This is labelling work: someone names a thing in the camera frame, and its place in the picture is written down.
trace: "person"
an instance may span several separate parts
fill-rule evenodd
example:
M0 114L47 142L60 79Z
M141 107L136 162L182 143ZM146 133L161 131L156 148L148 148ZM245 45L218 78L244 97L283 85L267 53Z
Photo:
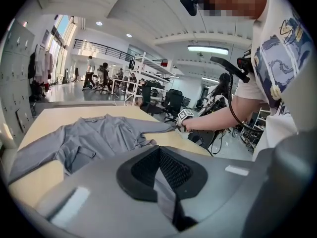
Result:
M118 79L123 79L123 69L121 68L120 70L119 70L119 72L117 73L117 75L118 75ZM117 87L119 87L120 86L120 81L117 81L116 82L116 85L117 85Z
M281 95L303 68L316 66L313 41L288 0L197 0L204 9L231 11L233 16L255 19L251 46L254 73L250 81L238 83L232 108L240 121L245 120L260 102L266 101L271 115L257 144L259 151L275 147L282 139L297 133L292 116ZM238 124L229 107L182 123L188 131L220 130Z
M217 86L211 86L208 89L208 94L205 98L208 98L208 101L202 105L202 108L200 109L198 113L198 117L200 117L206 110L207 107L210 107L215 100L216 96L224 96L224 101L228 101L228 95L229 95L229 83L230 83L230 76L228 73L223 73L219 77L219 84Z
M90 82L93 85L93 89L96 89L95 83L93 82L93 75L95 72L95 62L93 60L92 56L88 57L88 62L87 62L87 71L85 75L85 82L83 86L83 90L85 90L87 83Z
M108 63L104 62L102 69L104 70L104 80L106 81L105 85L108 87L108 90L111 92L111 87L112 87L112 83L113 81L110 79L109 77L109 70L108 70Z
M136 76L135 76L134 73L131 73L130 82L133 82L133 83L136 83L136 82L137 82L137 78L136 78ZM129 91L129 92L132 92L132 91L133 91L133 88L134 88L134 84L129 84L128 91Z

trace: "person's hand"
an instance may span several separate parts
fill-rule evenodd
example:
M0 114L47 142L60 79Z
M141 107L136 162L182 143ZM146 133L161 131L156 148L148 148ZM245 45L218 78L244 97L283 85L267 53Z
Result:
M190 120L191 119L186 119L182 122L182 125L186 128L188 132L192 131Z

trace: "fluorescent light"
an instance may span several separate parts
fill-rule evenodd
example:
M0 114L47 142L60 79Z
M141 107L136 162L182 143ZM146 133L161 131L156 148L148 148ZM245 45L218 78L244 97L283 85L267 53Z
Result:
M211 47L211 46L188 46L187 48L189 51L211 52L211 53L217 53L222 55L227 55L229 51L229 49L217 48L217 47Z
M219 84L219 81L211 79L211 78L202 77L202 79L208 80L208 81L212 81L212 82L215 82L215 83Z

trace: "metal shelving unit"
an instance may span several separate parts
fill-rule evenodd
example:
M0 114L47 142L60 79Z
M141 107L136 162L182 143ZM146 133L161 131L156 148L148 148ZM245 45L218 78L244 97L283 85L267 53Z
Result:
M259 113L258 113L258 117L253 125L253 129L260 129L263 130L265 129L265 122L266 122L266 117L264 118L264 116L262 116L263 113L268 113L270 114L270 111L267 110L263 110L262 108L260 109ZM257 133L253 133L253 132L247 132L245 129L242 129L241 133L240 133L240 137L243 140L243 142L248 146L250 145L250 147L254 150L255 147L257 146L257 143L255 143L256 140L259 140Z
M152 61L151 59L147 58L146 57L146 52L144 52L144 54L142 56L135 56L132 60L132 64L133 62L139 62L139 66L137 67L137 69L135 69L134 67L134 70L130 70L130 74L129 74L129 79L128 79L128 82L127 82L127 87L129 86L129 82L130 82L130 76L131 76L131 73L135 73L135 76L137 78L137 82L139 82L139 80L141 79L142 76L145 76L145 77L149 77L151 79L154 79L156 81L159 81L161 82L162 84L172 84L172 87L173 87L173 83L174 83L174 77L171 78L170 81L164 79L163 77L168 77L169 75L170 76L175 76L176 74L173 74L171 73L170 71L168 71L166 68L162 67L160 64L157 64L156 62ZM163 75L163 77L159 77L157 75L155 75L154 73L151 73L151 72L146 72L144 70L144 66L147 65L148 67L160 72L160 74ZM137 97L141 97L142 98L142 95L138 95L137 94L137 90L138 90L138 86L141 86L141 84L137 84L135 87L134 87L134 90L133 92L128 92L126 91L125 93L125 98L124 98L124 104L126 105L126 102L127 100L133 98L133 101L132 101L132 105L134 106L135 105L135 99ZM166 92L167 90L165 89L160 89L160 88L157 88L157 87L151 87L152 89L157 89L158 91L162 91L162 92ZM154 96L151 96L151 99L153 100L161 100L162 97L154 97Z

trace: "railing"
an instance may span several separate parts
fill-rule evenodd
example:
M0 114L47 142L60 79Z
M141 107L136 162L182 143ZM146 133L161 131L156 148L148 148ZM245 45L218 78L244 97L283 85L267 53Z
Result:
M122 52L120 50L116 50L114 48L101 45L98 43L87 42L87 41L78 40L78 39L75 39L74 49L89 50L92 52L97 52L97 53L105 54L115 58L123 59L125 61L130 61L133 59L133 55L130 55L126 52Z

